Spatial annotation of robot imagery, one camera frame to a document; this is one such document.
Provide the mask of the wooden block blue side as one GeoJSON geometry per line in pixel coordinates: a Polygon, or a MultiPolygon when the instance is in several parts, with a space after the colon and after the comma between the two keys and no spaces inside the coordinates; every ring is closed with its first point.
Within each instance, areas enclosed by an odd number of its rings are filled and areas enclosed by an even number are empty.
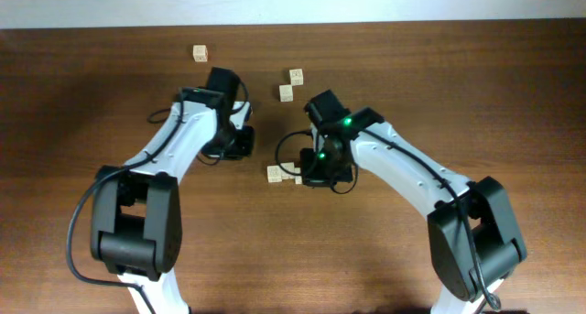
{"type": "Polygon", "coordinates": [[[283,180],[282,171],[279,166],[267,166],[266,167],[267,181],[269,183],[278,183],[283,180]]]}

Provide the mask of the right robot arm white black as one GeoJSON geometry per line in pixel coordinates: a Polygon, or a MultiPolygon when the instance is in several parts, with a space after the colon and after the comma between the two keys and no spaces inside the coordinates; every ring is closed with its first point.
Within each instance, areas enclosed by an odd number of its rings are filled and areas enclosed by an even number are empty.
{"type": "Polygon", "coordinates": [[[355,183],[364,169],[394,189],[425,218],[431,262],[442,290],[434,313],[499,310],[495,290],[527,256],[505,188],[443,167],[365,107],[355,113],[331,91],[310,99],[311,148],[300,152],[302,182],[310,187],[355,183]]]}

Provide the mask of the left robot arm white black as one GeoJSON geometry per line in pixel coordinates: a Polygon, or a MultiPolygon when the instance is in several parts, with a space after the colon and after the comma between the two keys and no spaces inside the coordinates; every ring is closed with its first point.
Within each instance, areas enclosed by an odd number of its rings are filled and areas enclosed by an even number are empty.
{"type": "Polygon", "coordinates": [[[121,167],[104,166],[93,187],[91,255],[129,289],[141,313],[189,313],[174,266],[182,242],[179,184],[193,161],[241,160],[255,130],[245,88],[232,70],[214,67],[202,87],[187,87],[149,143],[121,167]]]}

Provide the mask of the wooden block number four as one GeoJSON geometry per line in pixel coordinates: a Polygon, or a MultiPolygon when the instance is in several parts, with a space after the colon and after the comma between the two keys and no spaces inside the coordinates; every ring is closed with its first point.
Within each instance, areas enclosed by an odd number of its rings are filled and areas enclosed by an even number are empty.
{"type": "Polygon", "coordinates": [[[301,168],[295,168],[294,172],[297,174],[295,176],[295,184],[302,185],[301,168]]]}

